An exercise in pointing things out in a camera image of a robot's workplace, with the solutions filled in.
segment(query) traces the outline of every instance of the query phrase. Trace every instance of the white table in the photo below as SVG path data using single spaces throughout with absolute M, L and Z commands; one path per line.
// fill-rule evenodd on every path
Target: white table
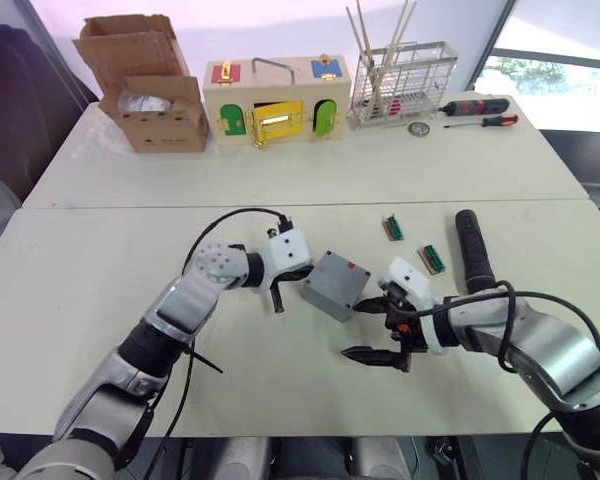
M 439 295 L 462 286 L 453 218 L 473 208 L 497 276 L 519 289 L 562 296 L 600 329 L 600 216 L 587 200 L 285 207 L 316 259 L 331 249 L 377 275 L 395 256 L 417 266 L 416 248 L 436 246 L 447 272 Z M 177 274 L 190 242 L 219 208 L 23 209 L 0 240 L 0 431 L 46 434 L 85 378 L 119 344 Z M 405 241 L 380 226 L 395 213 Z M 210 238 L 255 246 L 275 219 L 235 217 Z M 285 285 L 286 312 L 268 295 L 228 292 L 198 341 L 226 370 L 197 365 L 176 434 L 393 435 L 530 431 L 544 407 L 494 358 L 455 349 L 416 354 L 413 371 L 365 367 L 339 351 L 395 348 L 383 318 L 341 324 Z M 541 311 L 578 323 L 542 301 Z M 161 434 L 179 398 L 184 362 L 174 371 L 151 434 Z
M 456 98 L 483 98 L 465 92 Z M 199 154 L 136 154 L 89 106 L 25 208 L 369 204 L 587 198 L 544 137 L 520 115 L 511 128 L 459 127 L 476 117 L 347 131 L 341 141 L 219 147 Z

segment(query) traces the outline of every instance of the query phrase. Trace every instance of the cardboard box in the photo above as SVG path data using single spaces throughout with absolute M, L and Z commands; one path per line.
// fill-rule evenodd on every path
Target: cardboard box
M 126 89 L 173 102 L 170 112 L 118 111 L 118 97 Z M 100 102 L 140 153 L 203 152 L 208 126 L 200 102 L 198 80 L 185 76 L 126 77 L 122 88 L 105 94 Z
M 85 20 L 73 41 L 104 93 L 131 75 L 188 75 L 171 22 L 164 15 L 118 15 Z
M 202 152 L 208 133 L 200 90 L 189 77 L 175 33 L 163 15 L 95 17 L 74 44 L 104 97 L 100 108 L 141 153 Z M 170 112 L 119 112 L 125 90 L 165 98 Z

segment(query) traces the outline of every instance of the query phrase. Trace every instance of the screwdriver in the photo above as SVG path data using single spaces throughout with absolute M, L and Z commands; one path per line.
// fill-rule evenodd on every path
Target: screwdriver
M 503 113 L 509 108 L 509 100 L 506 98 L 490 98 L 487 100 L 458 100 L 449 102 L 444 107 L 438 108 L 449 117 L 463 115 L 494 115 Z
M 508 127 L 518 123 L 518 115 L 508 113 L 506 115 L 498 115 L 497 117 L 483 118 L 482 122 L 471 123 L 455 123 L 453 125 L 445 125 L 444 128 L 464 127 L 466 125 L 482 125 L 483 127 Z

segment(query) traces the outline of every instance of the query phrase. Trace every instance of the yellow door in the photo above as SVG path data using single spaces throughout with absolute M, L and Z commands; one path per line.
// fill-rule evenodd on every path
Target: yellow door
M 302 102 L 280 102 L 253 109 L 254 140 L 265 146 L 269 140 L 302 132 Z

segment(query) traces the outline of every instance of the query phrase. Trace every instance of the gray box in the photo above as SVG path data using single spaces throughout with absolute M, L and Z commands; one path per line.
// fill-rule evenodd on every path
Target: gray box
M 307 302 L 340 322 L 346 322 L 371 273 L 327 250 L 304 282 Z

